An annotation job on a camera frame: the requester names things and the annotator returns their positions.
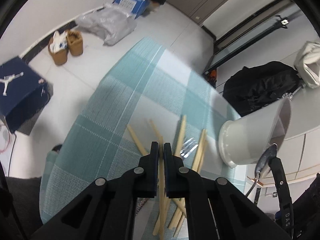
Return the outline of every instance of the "black backpack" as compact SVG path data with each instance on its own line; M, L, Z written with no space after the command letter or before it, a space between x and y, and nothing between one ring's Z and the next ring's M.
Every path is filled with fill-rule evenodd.
M300 86L298 72L278 61L244 67L224 85L223 97L241 115L250 114Z

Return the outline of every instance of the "bundle of chopsticks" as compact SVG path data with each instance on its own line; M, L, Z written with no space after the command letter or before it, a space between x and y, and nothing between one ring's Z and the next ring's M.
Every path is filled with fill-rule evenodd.
M154 230L153 230L153 235L156 236L157 234L160 235L160 240L164 239L164 224L166 222L166 217L167 213L170 207L170 202L171 199L167 198L165 195L165 189L164 189L164 159L163 159L163 137L158 131L157 127L153 123L152 120L149 121L152 129L154 130L158 140L159 140L159 168L158 168L158 177L159 177L159 216L156 221ZM178 136L178 142L177 142L177 147L174 152L175 156L181 157L180 156L180 151L182 149L182 144L183 140L185 137L185 130L186 130L186 122L187 122L187 117L184 115L181 120L181 126L180 126L180 132ZM140 143L138 137L134 133L133 129L130 127L130 125L127 126L128 131L130 132L133 141L135 142L136 146L140 150L142 155L147 155L147 151L145 148L142 146ZM201 132L201 137L199 141L199 146L197 148L197 152L195 155L195 158L192 163L191 169L200 173L201 168L202 168L202 163L204 159L204 152L207 147L207 131L206 129L203 129ZM186 208L185 208L185 199L172 199L173 202L177 205L177 209L170 221L170 224L168 226L169 229L176 228L173 237L176 238L180 232L180 229L182 227L183 221L187 215L186 213Z

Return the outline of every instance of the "white label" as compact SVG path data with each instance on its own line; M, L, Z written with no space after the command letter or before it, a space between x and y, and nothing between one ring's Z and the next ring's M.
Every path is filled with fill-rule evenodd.
M134 6L136 5L136 0L120 0L119 5L124 8L127 8L130 12L133 10Z

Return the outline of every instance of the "tablecloth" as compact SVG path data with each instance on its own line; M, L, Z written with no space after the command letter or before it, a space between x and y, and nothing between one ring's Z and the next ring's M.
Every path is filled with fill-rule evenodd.
M201 175L226 177L244 190L246 166L227 167L220 158L217 140L227 120L237 112L201 76L169 50L144 38L102 78L73 124L58 155L50 153L42 179L40 213L44 223L98 177L120 177L138 165L141 154L127 125L131 125L149 152L156 141L152 119L164 142L175 149L181 117L187 116L185 139L199 141L207 129L208 147ZM184 160L191 167L194 153ZM176 206L171 202L167 222ZM158 198L150 199L138 213L134 239L158 239L152 231L158 216ZM171 239L174 230L165 230ZM188 237L184 224L178 239Z

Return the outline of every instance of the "silver screw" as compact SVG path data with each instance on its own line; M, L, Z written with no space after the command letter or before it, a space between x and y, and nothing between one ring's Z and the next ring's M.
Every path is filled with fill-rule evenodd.
M227 179L225 178L217 178L217 183L220 185L226 185L227 184Z
M142 167L136 167L133 171L135 174L141 174L144 172L144 169Z
M96 179L96 185L97 186L102 186L103 184L105 184L106 180L104 178L98 178Z
M179 172L180 173L188 173L189 172L189 169L187 167L180 167L179 168Z

